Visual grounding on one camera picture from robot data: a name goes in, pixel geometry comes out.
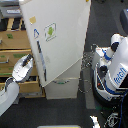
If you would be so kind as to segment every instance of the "sticker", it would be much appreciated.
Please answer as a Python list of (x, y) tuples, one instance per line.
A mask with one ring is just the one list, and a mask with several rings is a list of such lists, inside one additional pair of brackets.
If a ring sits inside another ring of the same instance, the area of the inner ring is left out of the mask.
[(13, 68), (8, 68), (9, 70), (13, 70)]
[(7, 13), (11, 13), (11, 14), (20, 14), (20, 9), (16, 9), (16, 10), (7, 10)]
[(53, 23), (49, 25), (48, 27), (45, 27), (45, 40), (49, 41), (56, 37), (56, 24)]
[(1, 55), (0, 57), (1, 57), (1, 58), (5, 58), (5, 55)]
[(7, 34), (8, 39), (13, 39), (12, 34)]
[(39, 32), (37, 31), (37, 29), (34, 29), (34, 38), (38, 38), (39, 37)]
[(34, 16), (34, 17), (30, 18), (29, 21), (31, 24), (36, 23), (36, 17)]
[(27, 54), (13, 54), (14, 58), (21, 58)]
[(119, 64), (112, 78), (114, 84), (117, 87), (119, 87), (127, 74), (128, 74), (128, 71), (123, 67), (122, 64)]

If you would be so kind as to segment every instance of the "paper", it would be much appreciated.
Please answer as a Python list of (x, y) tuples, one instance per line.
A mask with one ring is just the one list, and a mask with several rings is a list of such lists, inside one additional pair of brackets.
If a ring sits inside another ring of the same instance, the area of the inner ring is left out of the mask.
[(36, 17), (34, 16), (34, 17), (30, 18), (29, 21), (31, 24), (36, 23)]

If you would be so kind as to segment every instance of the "white refrigerator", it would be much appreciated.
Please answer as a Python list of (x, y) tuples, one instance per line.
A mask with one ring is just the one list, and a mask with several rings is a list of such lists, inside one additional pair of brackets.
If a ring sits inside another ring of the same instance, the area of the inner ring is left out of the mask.
[(91, 0), (19, 0), (19, 3), (40, 83), (45, 87), (82, 58)]

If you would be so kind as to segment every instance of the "label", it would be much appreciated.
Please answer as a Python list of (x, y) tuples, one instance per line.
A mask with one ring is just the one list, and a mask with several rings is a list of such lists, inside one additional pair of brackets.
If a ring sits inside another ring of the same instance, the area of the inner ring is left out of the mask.
[(53, 23), (44, 29), (45, 31), (45, 40), (49, 41), (56, 37), (56, 24)]
[(1, 57), (1, 58), (5, 58), (5, 55), (1, 55), (0, 57)]
[(21, 58), (27, 54), (13, 54), (14, 58)]
[(11, 13), (11, 14), (20, 14), (20, 9), (16, 9), (16, 10), (7, 10), (7, 13)]
[(9, 70), (13, 70), (13, 68), (8, 68)]
[(121, 85), (128, 71), (120, 64), (113, 76), (113, 81), (117, 87)]
[(12, 34), (7, 34), (8, 39), (13, 39)]

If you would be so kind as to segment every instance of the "drawer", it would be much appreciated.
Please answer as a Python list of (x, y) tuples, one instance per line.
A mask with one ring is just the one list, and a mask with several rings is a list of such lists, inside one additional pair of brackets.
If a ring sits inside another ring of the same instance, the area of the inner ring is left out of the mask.
[[(0, 68), (0, 77), (12, 77), (14, 67), (2, 67)], [(30, 76), (38, 76), (36, 66), (33, 66), (32, 72)]]
[[(41, 92), (41, 87), (39, 86), (38, 77), (36, 77), (36, 80), (28, 81), (24, 83), (19, 83), (20, 91), (19, 93), (34, 93), (34, 92)], [(5, 83), (0, 83), (0, 90), (4, 88)]]
[(22, 19), (20, 20), (19, 30), (11, 31), (14, 19), (9, 19), (7, 31), (0, 32), (0, 49), (29, 49), (30, 43), (28, 40), (27, 32), (20, 30)]
[(21, 57), (27, 54), (32, 54), (30, 49), (0, 51), (0, 68), (13, 67)]

